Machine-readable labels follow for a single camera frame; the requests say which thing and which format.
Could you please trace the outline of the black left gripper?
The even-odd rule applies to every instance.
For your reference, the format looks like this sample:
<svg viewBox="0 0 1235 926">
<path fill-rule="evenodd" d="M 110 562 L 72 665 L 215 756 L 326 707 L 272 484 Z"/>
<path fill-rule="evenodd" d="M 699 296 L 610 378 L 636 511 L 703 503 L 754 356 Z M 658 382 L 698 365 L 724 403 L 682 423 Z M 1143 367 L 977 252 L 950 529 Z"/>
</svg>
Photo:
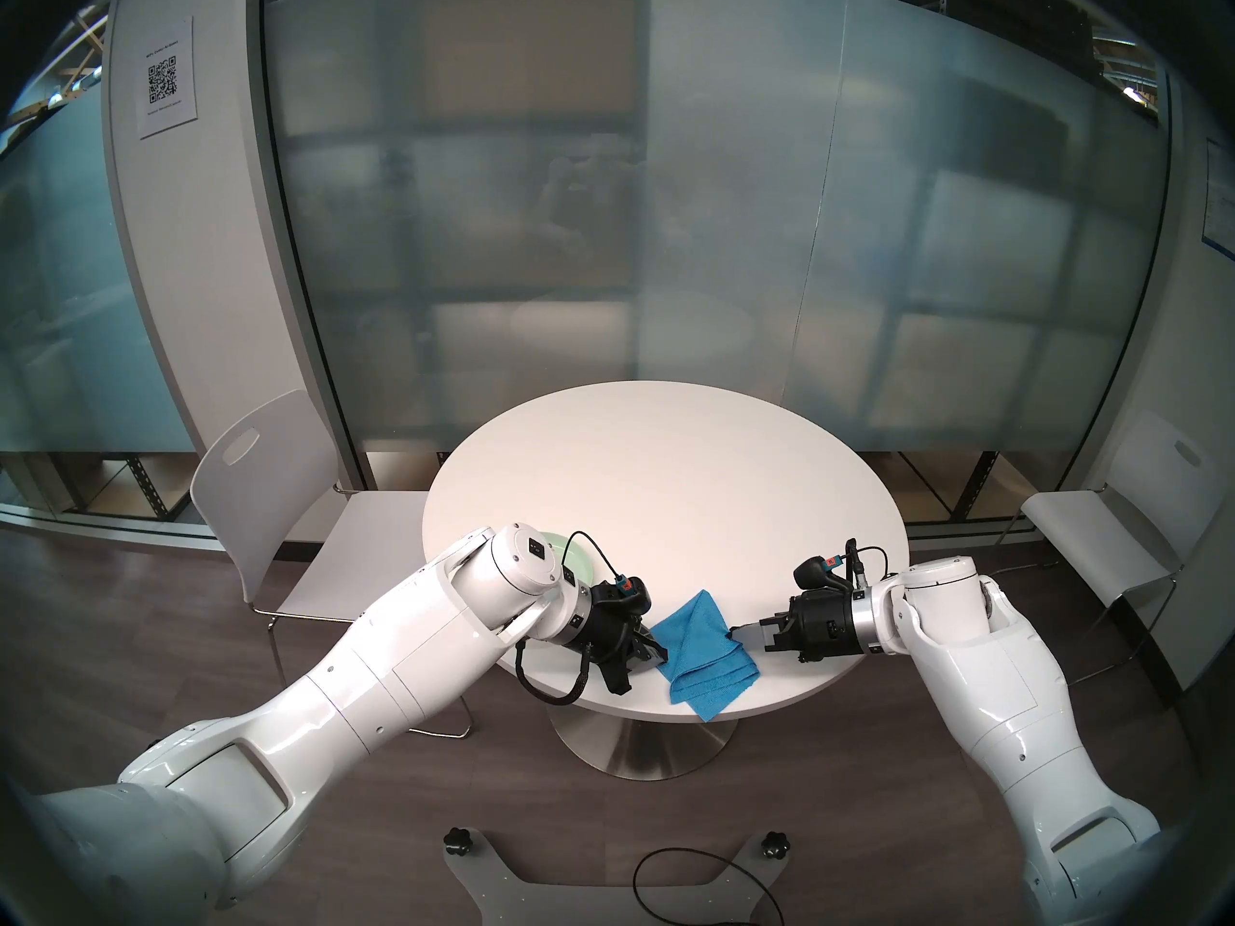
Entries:
<svg viewBox="0 0 1235 926">
<path fill-rule="evenodd" d="M 635 673 L 671 659 L 671 651 L 652 635 L 643 635 L 637 620 L 622 607 L 593 604 L 582 624 L 582 648 L 589 665 L 600 672 L 606 690 L 615 696 L 631 690 Z"/>
</svg>

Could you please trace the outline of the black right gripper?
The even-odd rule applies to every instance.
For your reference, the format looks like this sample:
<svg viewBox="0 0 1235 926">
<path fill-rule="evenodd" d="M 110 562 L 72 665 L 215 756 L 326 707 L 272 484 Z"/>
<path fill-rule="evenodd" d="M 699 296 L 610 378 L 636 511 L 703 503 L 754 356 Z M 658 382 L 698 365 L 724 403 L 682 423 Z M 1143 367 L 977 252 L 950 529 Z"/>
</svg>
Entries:
<svg viewBox="0 0 1235 926">
<path fill-rule="evenodd" d="M 788 601 L 787 617 L 764 617 L 731 626 L 730 640 L 747 637 L 748 648 L 763 653 L 798 656 L 803 662 L 857 656 L 852 595 L 842 591 L 803 591 Z"/>
</svg>

